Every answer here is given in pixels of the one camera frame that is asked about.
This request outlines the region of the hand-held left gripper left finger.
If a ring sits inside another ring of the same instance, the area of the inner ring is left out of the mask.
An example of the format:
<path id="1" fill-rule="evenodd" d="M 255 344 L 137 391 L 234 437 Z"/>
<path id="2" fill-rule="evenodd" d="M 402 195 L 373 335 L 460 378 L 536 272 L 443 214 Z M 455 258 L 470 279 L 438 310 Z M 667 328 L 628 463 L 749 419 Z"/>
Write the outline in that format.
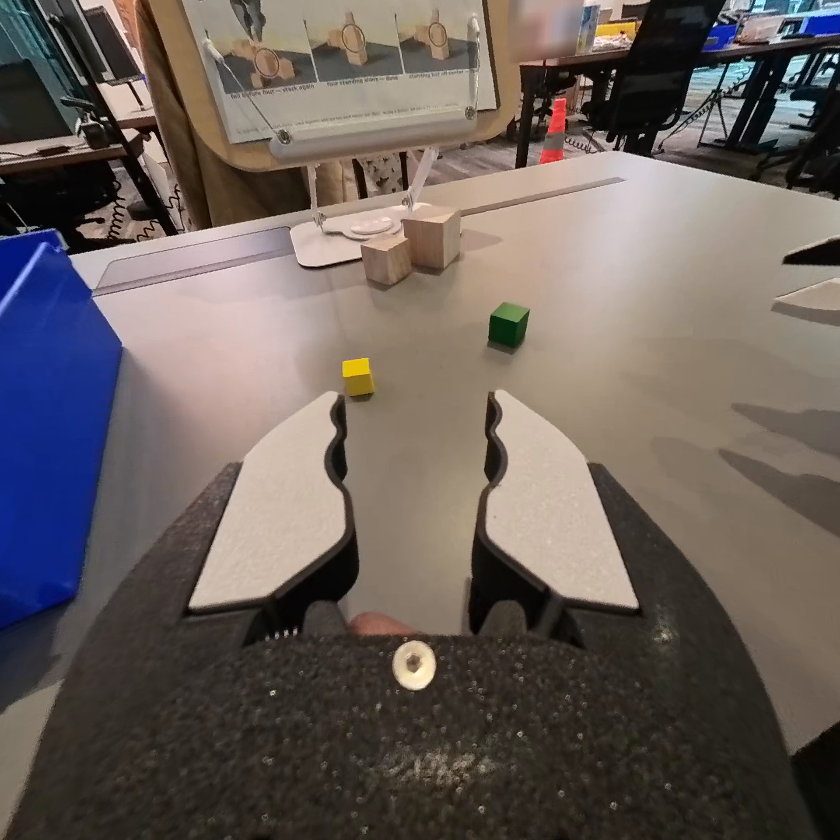
<path id="1" fill-rule="evenodd" d="M 241 462 L 187 608 L 257 608 L 274 629 L 301 628 L 315 602 L 341 601 L 360 558 L 344 485 L 344 397 L 325 392 L 274 427 Z"/>

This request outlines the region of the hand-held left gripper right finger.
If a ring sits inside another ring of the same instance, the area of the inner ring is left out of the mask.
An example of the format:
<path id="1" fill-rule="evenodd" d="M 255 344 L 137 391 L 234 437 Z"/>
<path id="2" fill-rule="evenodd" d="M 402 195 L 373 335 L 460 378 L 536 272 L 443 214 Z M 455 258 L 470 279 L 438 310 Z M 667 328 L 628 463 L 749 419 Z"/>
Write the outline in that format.
<path id="1" fill-rule="evenodd" d="M 471 555 L 469 628 L 514 602 L 527 629 L 553 632 L 569 607 L 632 616 L 640 604 L 590 462 L 507 391 L 486 404 L 486 486 Z"/>

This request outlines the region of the green wooden cube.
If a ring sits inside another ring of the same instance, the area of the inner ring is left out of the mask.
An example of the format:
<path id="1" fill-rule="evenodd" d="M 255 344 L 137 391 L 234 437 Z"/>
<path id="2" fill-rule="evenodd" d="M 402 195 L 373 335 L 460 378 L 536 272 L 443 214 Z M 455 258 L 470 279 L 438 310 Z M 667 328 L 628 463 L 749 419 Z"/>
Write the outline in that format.
<path id="1" fill-rule="evenodd" d="M 488 342 L 516 349 L 525 339 L 530 308 L 514 302 L 502 302 L 489 317 Z"/>

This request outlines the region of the medium plain wooden cube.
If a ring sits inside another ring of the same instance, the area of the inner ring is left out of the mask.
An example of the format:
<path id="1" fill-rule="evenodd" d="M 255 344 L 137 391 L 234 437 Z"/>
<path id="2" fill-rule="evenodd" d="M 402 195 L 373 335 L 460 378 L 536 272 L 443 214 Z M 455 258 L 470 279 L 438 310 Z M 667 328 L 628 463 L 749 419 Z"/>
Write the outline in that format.
<path id="1" fill-rule="evenodd" d="M 365 278 L 380 286 L 392 286 L 412 273 L 411 247 L 401 235 L 383 235 L 360 245 Z"/>

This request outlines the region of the large plain wooden cube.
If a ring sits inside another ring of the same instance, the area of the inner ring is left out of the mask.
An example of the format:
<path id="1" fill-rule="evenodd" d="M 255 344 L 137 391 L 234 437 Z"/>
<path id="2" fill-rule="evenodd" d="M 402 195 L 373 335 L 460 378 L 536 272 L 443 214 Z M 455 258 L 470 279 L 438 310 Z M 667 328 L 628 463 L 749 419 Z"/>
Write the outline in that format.
<path id="1" fill-rule="evenodd" d="M 414 266 L 443 271 L 460 255 L 461 212 L 423 203 L 402 221 Z"/>

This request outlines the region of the dark office desk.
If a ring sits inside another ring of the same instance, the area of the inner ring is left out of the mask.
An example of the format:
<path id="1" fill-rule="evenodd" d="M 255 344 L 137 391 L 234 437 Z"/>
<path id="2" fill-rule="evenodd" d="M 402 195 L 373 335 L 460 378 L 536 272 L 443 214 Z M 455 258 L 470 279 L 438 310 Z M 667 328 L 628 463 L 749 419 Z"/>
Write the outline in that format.
<path id="1" fill-rule="evenodd" d="M 753 63 L 753 69 L 745 80 L 741 110 L 719 146 L 727 151 L 751 154 L 768 150 L 770 146 L 762 143 L 761 137 L 770 121 L 777 91 L 791 61 L 798 56 L 838 53 L 838 44 L 838 34 L 802 36 L 781 38 L 766 44 L 730 45 L 724 49 L 701 53 L 694 68 L 729 67 L 741 60 Z M 592 78 L 594 73 L 606 73 L 620 67 L 630 52 L 630 48 L 609 49 L 520 65 L 521 113 L 515 168 L 521 169 L 528 164 L 534 101 L 539 93 L 548 90 L 549 77 L 566 74 Z"/>

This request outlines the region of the blue plastic bin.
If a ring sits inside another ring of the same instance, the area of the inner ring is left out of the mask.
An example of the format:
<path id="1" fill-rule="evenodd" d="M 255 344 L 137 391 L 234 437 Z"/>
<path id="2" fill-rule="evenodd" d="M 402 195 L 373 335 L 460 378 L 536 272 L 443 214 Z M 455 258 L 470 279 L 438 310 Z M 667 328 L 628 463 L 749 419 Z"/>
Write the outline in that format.
<path id="1" fill-rule="evenodd" d="M 1 243 L 1 627 L 79 589 L 123 345 L 53 230 Z"/>

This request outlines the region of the black office chair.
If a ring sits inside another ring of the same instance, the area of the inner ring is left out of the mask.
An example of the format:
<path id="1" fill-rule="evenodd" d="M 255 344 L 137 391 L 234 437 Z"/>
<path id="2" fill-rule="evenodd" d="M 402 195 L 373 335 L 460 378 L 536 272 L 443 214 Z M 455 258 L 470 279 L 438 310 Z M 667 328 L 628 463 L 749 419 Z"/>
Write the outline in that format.
<path id="1" fill-rule="evenodd" d="M 607 142 L 628 154 L 649 156 L 657 134 L 676 124 L 703 46 L 722 1 L 650 2 L 624 62 L 610 73 L 594 71 L 591 99 L 582 112 Z"/>

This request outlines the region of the orange traffic cone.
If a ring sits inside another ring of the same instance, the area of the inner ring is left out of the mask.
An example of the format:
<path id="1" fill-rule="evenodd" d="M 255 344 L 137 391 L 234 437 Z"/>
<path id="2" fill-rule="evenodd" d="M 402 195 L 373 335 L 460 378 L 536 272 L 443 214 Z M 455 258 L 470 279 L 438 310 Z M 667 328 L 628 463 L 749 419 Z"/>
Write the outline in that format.
<path id="1" fill-rule="evenodd" d="M 566 98 L 557 97 L 552 103 L 549 125 L 543 140 L 539 163 L 546 165 L 564 159 L 566 130 Z"/>

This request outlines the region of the white black-patterned cloth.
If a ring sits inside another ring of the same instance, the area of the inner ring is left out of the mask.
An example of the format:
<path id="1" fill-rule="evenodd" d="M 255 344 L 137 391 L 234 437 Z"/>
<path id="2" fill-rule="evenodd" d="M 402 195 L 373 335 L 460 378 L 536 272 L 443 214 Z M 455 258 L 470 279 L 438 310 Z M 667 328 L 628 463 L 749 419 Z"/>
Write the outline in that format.
<path id="1" fill-rule="evenodd" d="M 407 152 L 390 153 L 358 159 L 366 185 L 371 185 L 377 195 L 390 195 L 407 190 Z"/>

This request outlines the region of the white document stand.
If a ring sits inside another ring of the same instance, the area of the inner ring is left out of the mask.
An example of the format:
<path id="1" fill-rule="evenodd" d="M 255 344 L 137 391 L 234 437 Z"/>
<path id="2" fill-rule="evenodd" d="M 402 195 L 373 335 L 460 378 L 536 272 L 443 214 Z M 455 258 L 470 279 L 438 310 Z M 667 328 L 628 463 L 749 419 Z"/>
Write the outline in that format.
<path id="1" fill-rule="evenodd" d="M 278 140 L 231 144 L 225 139 L 224 128 L 197 46 L 196 57 L 192 60 L 189 70 L 186 64 L 176 65 L 175 63 L 176 60 L 185 59 L 186 52 L 171 53 L 171 63 L 176 74 L 185 74 L 184 77 L 179 78 L 184 82 L 182 96 L 198 136 L 222 161 L 245 172 L 275 172 L 286 168 L 313 167 L 325 161 L 360 159 L 374 153 L 406 151 L 465 142 L 478 139 L 485 131 L 485 127 L 489 126 L 490 118 L 495 116 L 501 106 L 501 93 L 493 62 L 490 5 L 491 2 L 487 2 L 490 19 L 490 64 L 497 84 L 498 105 L 492 110 L 479 112 L 477 118 L 470 122 L 434 122 L 426 128 L 416 124 L 398 130 L 365 134 L 350 133 L 325 140 L 305 141 L 303 144 L 288 144 L 287 137 L 283 134 L 279 134 Z M 181 2 L 181 8 L 187 30 L 193 37 L 183 2 Z"/>

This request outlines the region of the instruction sign on stand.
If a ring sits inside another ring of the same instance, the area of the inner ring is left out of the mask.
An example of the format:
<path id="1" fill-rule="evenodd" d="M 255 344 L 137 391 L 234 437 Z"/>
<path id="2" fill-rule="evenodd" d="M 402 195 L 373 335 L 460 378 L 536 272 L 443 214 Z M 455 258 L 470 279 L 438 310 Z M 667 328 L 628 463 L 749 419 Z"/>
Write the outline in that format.
<path id="1" fill-rule="evenodd" d="M 501 131 L 518 103 L 518 70 L 508 33 L 511 2 L 491 2 L 493 64 L 501 105 L 476 140 Z M 176 65 L 190 65 L 196 45 L 182 16 L 181 2 L 134 2 L 134 16 L 155 114 L 187 212 L 198 229 L 222 227 L 262 217 L 306 211 L 347 201 L 341 166 L 349 159 L 278 171 L 242 171 L 222 161 L 198 136 L 182 96 L 185 74 L 173 71 L 171 53 L 186 53 Z"/>

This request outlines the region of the brown side desk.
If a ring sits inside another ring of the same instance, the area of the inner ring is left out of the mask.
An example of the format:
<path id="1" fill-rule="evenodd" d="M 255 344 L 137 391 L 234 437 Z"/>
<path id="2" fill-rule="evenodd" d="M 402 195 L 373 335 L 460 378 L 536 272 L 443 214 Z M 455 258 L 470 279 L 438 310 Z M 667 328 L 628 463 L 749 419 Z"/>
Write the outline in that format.
<path id="1" fill-rule="evenodd" d="M 123 140 L 97 149 L 74 137 L 2 145 L 2 235 L 53 229 L 71 253 L 128 244 L 110 234 L 90 238 L 80 231 L 86 224 L 102 223 L 96 212 L 120 203 L 115 161 L 143 194 L 143 221 L 156 222 L 164 235 L 176 235 L 162 194 L 140 164 L 144 141 L 161 139 L 157 123 L 151 109 L 120 118 Z"/>

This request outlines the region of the printed instruction sheet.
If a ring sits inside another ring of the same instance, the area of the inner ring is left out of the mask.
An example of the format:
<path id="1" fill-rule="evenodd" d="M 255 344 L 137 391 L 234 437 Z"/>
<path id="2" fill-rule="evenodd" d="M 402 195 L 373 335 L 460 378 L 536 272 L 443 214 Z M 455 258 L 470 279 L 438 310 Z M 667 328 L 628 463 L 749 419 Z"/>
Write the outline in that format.
<path id="1" fill-rule="evenodd" d="M 487 2 L 183 2 L 230 144 L 470 122 L 498 105 Z"/>

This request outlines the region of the black computer monitor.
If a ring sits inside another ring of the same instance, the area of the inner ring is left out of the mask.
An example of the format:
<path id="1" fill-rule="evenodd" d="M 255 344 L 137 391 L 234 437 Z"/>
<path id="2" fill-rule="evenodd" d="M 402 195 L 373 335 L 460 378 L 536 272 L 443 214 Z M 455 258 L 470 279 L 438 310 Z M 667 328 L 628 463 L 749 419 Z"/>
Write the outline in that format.
<path id="1" fill-rule="evenodd" d="M 83 9 L 82 13 L 103 58 L 102 81 L 109 85 L 142 81 L 143 72 L 108 10 L 97 6 Z"/>

